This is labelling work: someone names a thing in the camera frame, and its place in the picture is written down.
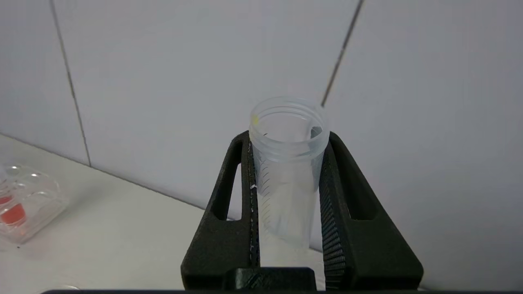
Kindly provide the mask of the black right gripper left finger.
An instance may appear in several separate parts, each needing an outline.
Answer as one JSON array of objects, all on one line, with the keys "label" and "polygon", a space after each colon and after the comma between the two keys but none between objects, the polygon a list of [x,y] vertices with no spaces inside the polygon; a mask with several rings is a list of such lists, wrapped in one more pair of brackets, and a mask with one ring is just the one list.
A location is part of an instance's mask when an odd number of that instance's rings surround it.
[{"label": "black right gripper left finger", "polygon": [[[227,219],[237,168],[241,168],[241,218]],[[181,263],[186,290],[221,289],[226,274],[260,266],[257,186],[250,134],[230,143],[214,189]]]}]

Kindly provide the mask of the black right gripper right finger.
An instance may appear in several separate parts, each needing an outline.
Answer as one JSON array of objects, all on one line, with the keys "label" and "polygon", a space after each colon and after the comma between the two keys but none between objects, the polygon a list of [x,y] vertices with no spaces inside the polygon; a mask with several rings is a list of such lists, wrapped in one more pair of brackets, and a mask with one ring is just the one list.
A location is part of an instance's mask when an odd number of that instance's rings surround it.
[{"label": "black right gripper right finger", "polygon": [[424,274],[421,262],[334,132],[319,194],[326,289],[416,292]]}]

